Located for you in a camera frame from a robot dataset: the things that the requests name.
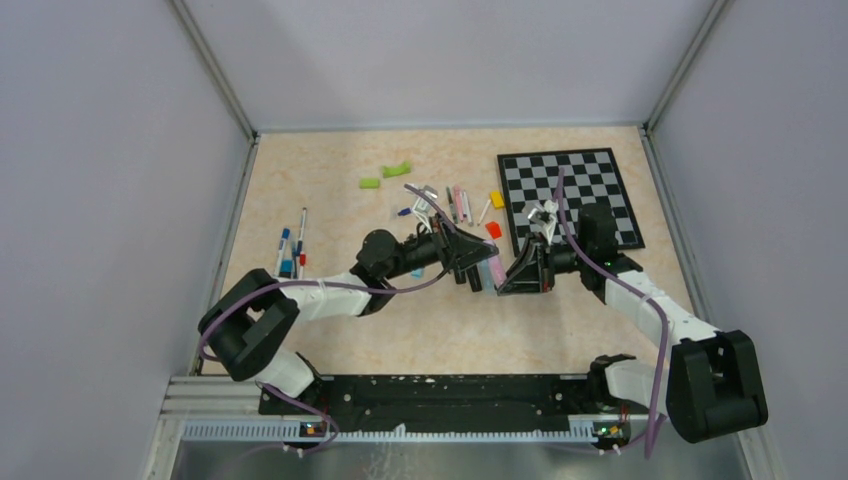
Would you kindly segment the light blue highlighter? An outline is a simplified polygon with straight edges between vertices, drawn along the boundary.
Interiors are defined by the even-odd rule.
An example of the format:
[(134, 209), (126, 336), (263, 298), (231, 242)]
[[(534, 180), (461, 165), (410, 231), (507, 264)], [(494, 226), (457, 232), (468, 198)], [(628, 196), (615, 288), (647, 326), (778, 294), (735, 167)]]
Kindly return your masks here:
[(495, 277), (492, 273), (491, 266), (488, 261), (483, 261), (478, 265), (478, 269), (480, 271), (481, 282), (483, 285), (483, 290), (489, 295), (497, 294), (497, 285), (495, 282)]

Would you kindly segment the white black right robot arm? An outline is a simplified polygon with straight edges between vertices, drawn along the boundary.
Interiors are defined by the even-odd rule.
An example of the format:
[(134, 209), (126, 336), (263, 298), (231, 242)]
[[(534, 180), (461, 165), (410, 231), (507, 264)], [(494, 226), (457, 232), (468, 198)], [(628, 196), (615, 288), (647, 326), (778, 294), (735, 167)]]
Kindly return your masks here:
[(609, 206), (579, 209), (577, 232), (564, 228), (566, 213), (547, 200), (528, 206), (531, 223), (519, 256), (498, 287), (501, 296), (547, 293), (559, 274), (576, 273), (604, 305), (628, 317), (658, 349), (656, 361), (605, 355), (592, 364), (589, 404), (612, 412), (623, 402), (667, 419), (687, 442), (698, 443), (767, 423), (769, 410), (753, 340), (722, 331), (681, 307), (619, 249)]

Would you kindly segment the grey cap white marker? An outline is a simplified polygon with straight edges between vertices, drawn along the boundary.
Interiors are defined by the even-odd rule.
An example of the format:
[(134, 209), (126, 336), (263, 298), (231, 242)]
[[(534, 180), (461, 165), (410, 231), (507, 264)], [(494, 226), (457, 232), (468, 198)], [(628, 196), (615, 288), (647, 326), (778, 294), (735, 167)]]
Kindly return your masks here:
[(461, 195), (462, 195), (463, 211), (464, 211), (466, 223), (469, 226), (473, 226), (474, 220), (473, 220), (473, 211), (472, 211), (471, 204), (470, 204), (470, 197), (469, 197), (466, 190), (462, 190)]

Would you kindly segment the pink translucent pen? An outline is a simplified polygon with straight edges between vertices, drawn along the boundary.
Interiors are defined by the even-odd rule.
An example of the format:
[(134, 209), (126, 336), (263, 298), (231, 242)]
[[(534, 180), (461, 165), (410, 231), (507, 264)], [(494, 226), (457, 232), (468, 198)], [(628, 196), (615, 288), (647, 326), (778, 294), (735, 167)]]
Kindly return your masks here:
[(455, 222), (460, 224), (465, 220), (465, 208), (463, 203), (463, 192), (459, 185), (453, 186), (453, 202), (457, 217)]

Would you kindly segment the orange black highlighter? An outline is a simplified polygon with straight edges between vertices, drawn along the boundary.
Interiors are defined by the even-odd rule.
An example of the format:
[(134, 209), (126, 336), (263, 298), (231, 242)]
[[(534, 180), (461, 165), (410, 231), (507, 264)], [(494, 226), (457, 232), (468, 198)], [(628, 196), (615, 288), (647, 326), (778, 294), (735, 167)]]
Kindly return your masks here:
[(483, 283), (477, 266), (468, 268), (466, 270), (466, 277), (472, 292), (483, 291)]

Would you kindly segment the green thin pen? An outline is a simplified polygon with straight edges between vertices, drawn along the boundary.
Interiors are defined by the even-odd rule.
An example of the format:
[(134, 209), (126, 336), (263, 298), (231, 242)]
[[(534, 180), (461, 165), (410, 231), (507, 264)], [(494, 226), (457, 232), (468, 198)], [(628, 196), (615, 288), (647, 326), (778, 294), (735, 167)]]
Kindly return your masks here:
[(457, 223), (459, 223), (459, 216), (458, 216), (458, 211), (457, 211), (457, 208), (456, 208), (456, 203), (455, 203), (455, 200), (454, 200), (452, 188), (448, 186), (448, 187), (445, 188), (445, 191), (446, 191), (446, 199), (447, 199), (447, 202), (448, 202), (448, 207), (449, 207), (450, 215), (451, 215), (451, 218), (452, 218), (452, 222), (454, 224), (457, 224)]

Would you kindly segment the pink pastel highlighter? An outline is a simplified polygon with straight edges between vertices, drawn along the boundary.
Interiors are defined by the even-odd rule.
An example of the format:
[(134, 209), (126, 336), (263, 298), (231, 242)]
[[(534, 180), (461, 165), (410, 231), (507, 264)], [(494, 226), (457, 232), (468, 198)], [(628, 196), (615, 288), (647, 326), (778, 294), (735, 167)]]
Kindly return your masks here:
[(499, 255), (492, 256), (488, 259), (490, 273), (493, 283), (496, 288), (499, 288), (506, 281), (506, 269), (503, 266)]

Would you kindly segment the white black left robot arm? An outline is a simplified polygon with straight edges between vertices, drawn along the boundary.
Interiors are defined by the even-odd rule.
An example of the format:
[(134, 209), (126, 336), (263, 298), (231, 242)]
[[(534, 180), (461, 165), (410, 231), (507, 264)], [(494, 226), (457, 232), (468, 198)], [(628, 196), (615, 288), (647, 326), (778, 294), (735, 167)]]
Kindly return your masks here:
[(308, 362), (283, 346), (296, 323), (374, 314), (398, 295), (393, 278), (433, 264), (466, 272), (497, 254), (494, 244), (455, 227), (435, 226), (405, 241), (377, 229), (339, 275), (279, 280), (262, 268), (249, 271), (199, 321), (201, 345), (232, 380), (271, 386), (292, 410), (308, 413), (321, 388)]

